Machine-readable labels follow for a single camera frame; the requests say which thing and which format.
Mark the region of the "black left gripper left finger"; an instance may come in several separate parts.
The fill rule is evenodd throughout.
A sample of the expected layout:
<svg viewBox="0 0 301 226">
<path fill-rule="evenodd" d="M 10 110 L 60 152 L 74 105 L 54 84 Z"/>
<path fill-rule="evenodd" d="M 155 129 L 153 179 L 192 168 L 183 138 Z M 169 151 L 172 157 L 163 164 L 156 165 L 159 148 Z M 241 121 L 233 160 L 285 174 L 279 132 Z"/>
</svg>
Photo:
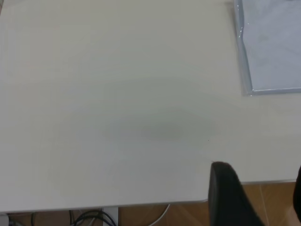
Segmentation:
<svg viewBox="0 0 301 226">
<path fill-rule="evenodd" d="M 262 226 L 231 165 L 211 164 L 208 189 L 208 212 L 211 226 Z"/>
</svg>

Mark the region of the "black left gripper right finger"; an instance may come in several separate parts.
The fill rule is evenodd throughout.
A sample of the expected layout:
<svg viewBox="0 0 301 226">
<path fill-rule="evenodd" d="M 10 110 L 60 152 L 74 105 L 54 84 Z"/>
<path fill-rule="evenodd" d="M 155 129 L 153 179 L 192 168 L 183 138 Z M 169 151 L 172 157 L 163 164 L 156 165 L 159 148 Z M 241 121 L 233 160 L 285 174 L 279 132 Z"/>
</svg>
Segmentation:
<svg viewBox="0 0 301 226">
<path fill-rule="evenodd" d="M 301 214 L 301 168 L 299 168 L 293 192 L 293 208 L 296 214 Z"/>
</svg>

